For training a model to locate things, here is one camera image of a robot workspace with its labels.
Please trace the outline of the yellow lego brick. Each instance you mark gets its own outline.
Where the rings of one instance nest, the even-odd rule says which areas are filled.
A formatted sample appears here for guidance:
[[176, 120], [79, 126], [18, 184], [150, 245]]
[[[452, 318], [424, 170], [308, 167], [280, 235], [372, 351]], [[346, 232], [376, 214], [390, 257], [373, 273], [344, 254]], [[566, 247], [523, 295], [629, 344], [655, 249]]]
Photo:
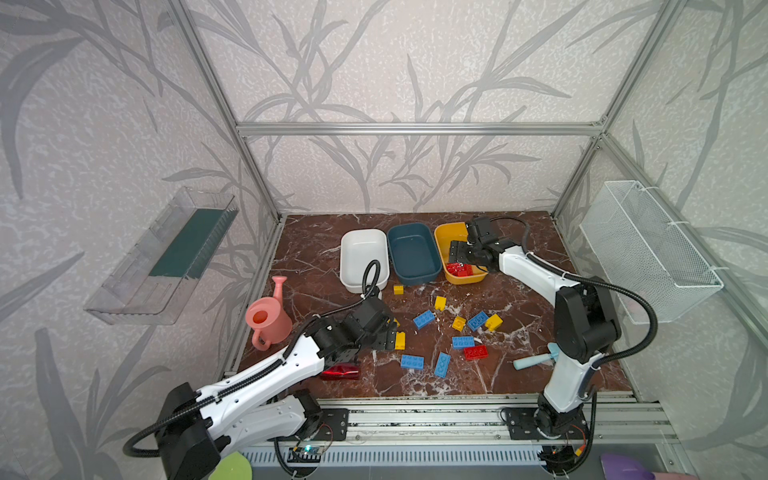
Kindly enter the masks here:
[[404, 351], [406, 346], [406, 333], [398, 332], [395, 339], [395, 349], [398, 351]]
[[488, 331], [495, 332], [502, 324], [503, 319], [498, 314], [494, 314], [486, 320], [485, 328]]
[[463, 332], [466, 324], [467, 320], [465, 318], [457, 316], [452, 323], [452, 328], [457, 332]]

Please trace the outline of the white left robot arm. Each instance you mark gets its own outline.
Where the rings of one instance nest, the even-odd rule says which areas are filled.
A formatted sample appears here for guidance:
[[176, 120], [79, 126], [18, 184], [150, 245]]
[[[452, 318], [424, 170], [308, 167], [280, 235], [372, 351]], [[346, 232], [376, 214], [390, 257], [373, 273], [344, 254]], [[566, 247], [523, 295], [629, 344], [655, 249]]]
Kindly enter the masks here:
[[123, 445], [131, 458], [158, 458], [169, 479], [203, 479], [222, 458], [264, 440], [309, 435], [321, 409], [294, 385], [366, 350], [394, 348], [397, 324], [377, 296], [304, 323], [282, 350], [239, 374], [197, 390], [187, 383], [167, 396], [158, 420]]

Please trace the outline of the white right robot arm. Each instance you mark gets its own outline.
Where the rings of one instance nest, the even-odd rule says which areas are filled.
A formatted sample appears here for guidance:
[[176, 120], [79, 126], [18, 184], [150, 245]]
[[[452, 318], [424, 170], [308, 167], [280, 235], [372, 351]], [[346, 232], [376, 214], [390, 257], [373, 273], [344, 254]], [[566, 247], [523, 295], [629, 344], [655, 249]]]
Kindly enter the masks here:
[[[540, 436], [556, 439], [581, 418], [594, 373], [607, 363], [649, 347], [657, 336], [659, 319], [641, 295], [596, 276], [568, 272], [540, 258], [528, 248], [530, 226], [523, 219], [507, 218], [524, 226], [521, 240], [501, 237], [495, 228], [501, 219], [480, 216], [467, 221], [467, 239], [451, 243], [449, 259], [516, 279], [554, 307], [558, 359], [539, 395], [533, 419]], [[613, 294], [635, 301], [649, 321], [643, 339], [619, 352], [613, 350], [622, 335]]]

